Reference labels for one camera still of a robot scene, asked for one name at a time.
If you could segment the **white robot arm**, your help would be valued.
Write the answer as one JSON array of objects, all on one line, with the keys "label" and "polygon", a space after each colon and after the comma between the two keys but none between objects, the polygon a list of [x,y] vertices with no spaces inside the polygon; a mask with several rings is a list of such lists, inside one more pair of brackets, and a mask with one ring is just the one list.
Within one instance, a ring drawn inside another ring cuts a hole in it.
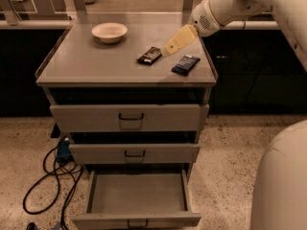
[{"label": "white robot arm", "polygon": [[[197,36],[208,37],[229,23],[271,13],[307,70],[307,0],[202,0],[187,25],[163,46],[169,56]],[[255,178],[250,230],[307,230],[307,121],[286,127],[270,142]]]}]

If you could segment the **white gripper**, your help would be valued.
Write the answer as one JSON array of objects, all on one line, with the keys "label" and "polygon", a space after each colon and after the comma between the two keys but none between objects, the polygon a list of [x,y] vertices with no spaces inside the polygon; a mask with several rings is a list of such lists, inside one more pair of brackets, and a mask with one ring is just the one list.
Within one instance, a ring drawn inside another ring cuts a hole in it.
[{"label": "white gripper", "polygon": [[164,45],[162,48],[164,57],[170,56],[193,43],[198,34],[201,37],[208,37],[223,28],[212,13],[209,0],[201,1],[192,9],[189,23],[192,25],[186,24],[181,27]]}]

